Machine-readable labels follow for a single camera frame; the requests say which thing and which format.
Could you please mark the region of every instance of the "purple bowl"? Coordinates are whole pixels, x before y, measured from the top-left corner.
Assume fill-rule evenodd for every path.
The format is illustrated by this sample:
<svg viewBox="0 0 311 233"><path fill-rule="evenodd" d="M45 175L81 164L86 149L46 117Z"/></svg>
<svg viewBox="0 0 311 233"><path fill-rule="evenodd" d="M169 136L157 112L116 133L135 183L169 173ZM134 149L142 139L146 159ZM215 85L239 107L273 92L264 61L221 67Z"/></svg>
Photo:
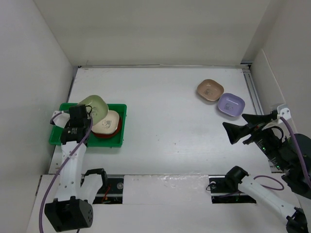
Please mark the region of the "purple bowl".
<svg viewBox="0 0 311 233"><path fill-rule="evenodd" d="M224 93L218 101L219 110L231 117L241 115L244 107L244 100L230 93Z"/></svg>

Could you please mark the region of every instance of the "green plastic basket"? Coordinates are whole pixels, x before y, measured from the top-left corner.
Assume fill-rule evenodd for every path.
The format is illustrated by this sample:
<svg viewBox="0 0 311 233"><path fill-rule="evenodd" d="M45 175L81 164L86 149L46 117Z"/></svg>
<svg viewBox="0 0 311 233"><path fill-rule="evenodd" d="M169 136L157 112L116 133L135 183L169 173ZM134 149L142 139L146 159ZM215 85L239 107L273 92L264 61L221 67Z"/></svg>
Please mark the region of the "green plastic basket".
<svg viewBox="0 0 311 233"><path fill-rule="evenodd" d="M62 103L59 107L60 111L68 110L69 107L77 105L76 103ZM121 130L112 138L98 138L92 132L87 142L88 147L121 147L123 144L123 134L126 118L126 105L125 104L108 104L109 110L116 111L122 119ZM61 145L60 135L63 129L58 126L53 126L49 143L52 145Z"/></svg>

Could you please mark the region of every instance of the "green tray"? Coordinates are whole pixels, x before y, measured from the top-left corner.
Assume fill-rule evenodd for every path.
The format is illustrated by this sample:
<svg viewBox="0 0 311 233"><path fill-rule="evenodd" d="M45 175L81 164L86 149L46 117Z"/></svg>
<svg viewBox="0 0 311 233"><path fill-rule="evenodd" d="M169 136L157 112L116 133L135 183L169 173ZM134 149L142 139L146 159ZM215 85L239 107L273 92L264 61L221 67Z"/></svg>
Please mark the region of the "green tray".
<svg viewBox="0 0 311 233"><path fill-rule="evenodd" d="M77 105L76 103L62 103L59 107L60 111L68 110L69 107ZM114 110L119 113L122 119L121 130L112 138L98 138L92 132L87 142L88 147L121 147L123 144L123 134L125 127L125 117L126 117L126 105L125 104L108 104L109 110ZM53 126L49 143L52 145L61 145L60 135L63 129L58 126Z"/></svg>

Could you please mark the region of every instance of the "square bowl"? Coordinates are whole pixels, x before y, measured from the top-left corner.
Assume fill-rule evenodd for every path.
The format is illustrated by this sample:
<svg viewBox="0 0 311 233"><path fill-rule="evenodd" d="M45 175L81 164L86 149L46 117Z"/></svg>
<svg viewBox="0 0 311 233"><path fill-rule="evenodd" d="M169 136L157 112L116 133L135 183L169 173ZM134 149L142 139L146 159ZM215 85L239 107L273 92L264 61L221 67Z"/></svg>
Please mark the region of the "square bowl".
<svg viewBox="0 0 311 233"><path fill-rule="evenodd" d="M59 107L60 111L68 110L71 106L77 105L76 103L62 103ZM99 138L96 137L93 132L89 136L87 147L121 147L123 144L123 134L126 118L126 105L125 104L108 104L110 110L116 111L122 119L121 130L112 138ZM57 126L53 126L49 143L52 145L61 145L60 135L63 129Z"/></svg>
<svg viewBox="0 0 311 233"><path fill-rule="evenodd" d="M218 101L218 109L231 117L238 117L242 114L245 101L231 93L224 93Z"/></svg>
<svg viewBox="0 0 311 233"><path fill-rule="evenodd" d="M197 91L206 100L216 101L224 93L224 87L212 79L205 79L198 85Z"/></svg>

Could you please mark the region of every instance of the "white tabletop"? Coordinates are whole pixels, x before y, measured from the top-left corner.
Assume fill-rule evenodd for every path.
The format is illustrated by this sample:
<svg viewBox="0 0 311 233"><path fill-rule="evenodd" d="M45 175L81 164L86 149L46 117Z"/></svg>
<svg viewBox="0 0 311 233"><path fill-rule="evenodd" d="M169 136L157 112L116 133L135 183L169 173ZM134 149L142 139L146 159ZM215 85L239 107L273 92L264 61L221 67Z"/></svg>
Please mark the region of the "white tabletop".
<svg viewBox="0 0 311 233"><path fill-rule="evenodd" d="M69 102L99 95L125 103L127 117L121 148L88 148L83 173L103 167L108 174L225 174L234 165L270 173L255 144L231 145L224 121L244 125L242 117L220 113L196 93L205 79L241 97L244 113L255 114L241 69L236 68L80 68ZM49 173L61 163L56 147Z"/></svg>
<svg viewBox="0 0 311 233"><path fill-rule="evenodd" d="M272 191L286 202L299 207L290 188ZM42 197L53 175L44 175L38 190L27 233L38 233L38 215ZM258 179L261 184L278 187L271 180ZM58 188L55 182L48 195L52 202ZM212 204L206 175L126 176L123 204L93 205L91 228L80 233L285 233L285 225L260 204ZM43 215L44 233L55 233Z"/></svg>

